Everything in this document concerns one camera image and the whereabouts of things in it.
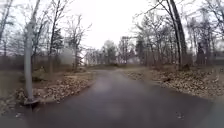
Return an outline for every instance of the leaf litter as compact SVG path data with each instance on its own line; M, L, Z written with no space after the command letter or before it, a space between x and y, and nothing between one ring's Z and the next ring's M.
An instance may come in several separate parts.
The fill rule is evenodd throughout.
M215 70L192 69L189 71L124 70L133 80L157 81L163 87L214 100L224 95L224 74Z

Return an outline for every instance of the tree trunk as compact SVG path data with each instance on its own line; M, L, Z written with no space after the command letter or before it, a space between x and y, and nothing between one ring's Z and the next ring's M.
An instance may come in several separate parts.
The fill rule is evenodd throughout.
M170 7L170 3L168 2L168 0L166 2L167 2L167 5L169 7L170 17L171 17L171 19L173 21L173 27L174 27L174 31L175 31L176 44L177 44L177 53L178 53L178 63L179 63L178 64L178 68L180 68L182 62L181 62L180 39L179 39L179 36L178 36L178 28L177 28L176 23L175 23L176 21L174 19L173 13L172 13L172 9Z
M28 94L28 100L33 101L33 91L32 91L32 74L31 74L31 50L32 50L32 37L33 37L33 28L36 22L36 14L39 7L40 0L37 0L35 9L32 14L30 23L27 26L27 41L25 42L25 79L26 79L26 90Z
M58 10L59 4L60 4L60 0L58 0L57 7L56 7L56 12L55 12L55 16L54 16L52 34L51 34L51 42L50 42L50 51L49 51L49 55L48 55L50 74L53 73L53 55L52 55L52 50L53 49L52 49L52 45L54 43L54 31L55 31L55 28L56 28L57 16L58 16L58 12L59 12L59 10Z
M176 4L174 0L170 0L171 7L173 9L173 14L175 17L175 25L177 27L177 33L179 37L179 43L181 45L181 64L182 67L186 67L188 65L188 56L187 56L187 46L186 46L186 41L185 41L185 35L184 35L184 30L182 27L181 19L176 7Z
M9 16L9 11L10 11L10 8L11 8L11 6L12 6L12 2L13 2L13 0L9 0L9 2L7 2L7 9L6 9L6 13L5 13L5 15L3 15L2 17L2 21L1 21L1 26L0 26L0 42L1 42L1 40L2 40L2 35L3 35L3 32L4 32L4 30L5 30L5 25L6 25L6 23L7 23L7 19L8 19L8 16Z

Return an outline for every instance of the thin tree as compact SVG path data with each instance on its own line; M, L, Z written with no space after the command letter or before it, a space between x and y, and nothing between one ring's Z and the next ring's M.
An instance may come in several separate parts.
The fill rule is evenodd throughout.
M7 2L5 4L4 11L2 13L2 19L1 19L1 22L0 22L0 42L2 40L2 35L3 35L4 30L5 30L5 26L7 24L7 19L9 17L9 13L10 13L10 9L12 7L12 3L13 3L13 0L7 0Z
M51 29L51 39L50 39L50 49L49 49L49 71L50 73L53 72L53 43L54 43L54 36L56 31L56 26L58 21L63 17L63 12L65 10L66 5L69 3L69 0L52 0L53 5L53 25Z
M37 0L34 11L31 15L31 20L27 25L27 42L25 42L25 79L26 79L26 90L28 94L28 102L34 102L33 90L32 90L32 74L31 74L31 49L32 49L32 38L33 38L33 28L36 23L36 14L40 0Z

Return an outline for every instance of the asphalt road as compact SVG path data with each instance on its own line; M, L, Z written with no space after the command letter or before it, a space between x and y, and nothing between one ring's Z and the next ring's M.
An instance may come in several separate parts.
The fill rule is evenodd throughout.
M37 112L0 118L1 128L223 128L224 105L114 72L99 71L94 85Z

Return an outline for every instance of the woods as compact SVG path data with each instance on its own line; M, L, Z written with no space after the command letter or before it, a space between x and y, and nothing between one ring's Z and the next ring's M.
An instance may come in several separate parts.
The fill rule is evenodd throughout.
M128 32L120 32L119 27L122 26L114 26L117 31L108 32L110 33L108 37L104 35L107 31L99 30L97 35L92 34L87 41L88 32L92 28L100 29L102 24L96 23L94 26L89 21L94 21L93 17L89 18L85 13L74 11L73 2L73 0L36 0L22 4L19 4L18 0L0 2L0 70L20 73L15 82L22 83L19 91L16 90L18 97L32 101L41 93L42 100L46 100L44 98L47 97L55 101L77 94L81 89L89 87L87 83L93 79L92 72L89 72L91 67L95 66L100 69L104 67L125 69L131 65L147 70L155 69L158 74L160 71L163 72L160 76L166 77L166 82L179 80L178 82L181 81L181 84L185 85L184 82L188 81L185 80L185 76L188 78L198 73L197 71L203 74L200 79L207 78L210 74L217 75L219 71L216 71L215 67L224 64L222 0L202 0L199 2L199 7L192 8L194 11L187 8L188 5L195 4L194 0L148 1L147 9L133 14L133 21L129 26L131 30L127 30ZM112 19L118 23L123 20L113 17ZM119 39L114 38L113 34L119 35ZM206 68L211 71L209 73L201 71ZM81 77L80 73L88 74L88 77L85 75ZM219 79L217 76L214 77L215 82ZM213 83L207 80L201 82L197 77L189 79L196 82L186 86L179 86L178 82L169 85L178 90L194 85L191 89L198 91L197 89L205 89L199 87L198 83L200 86Z

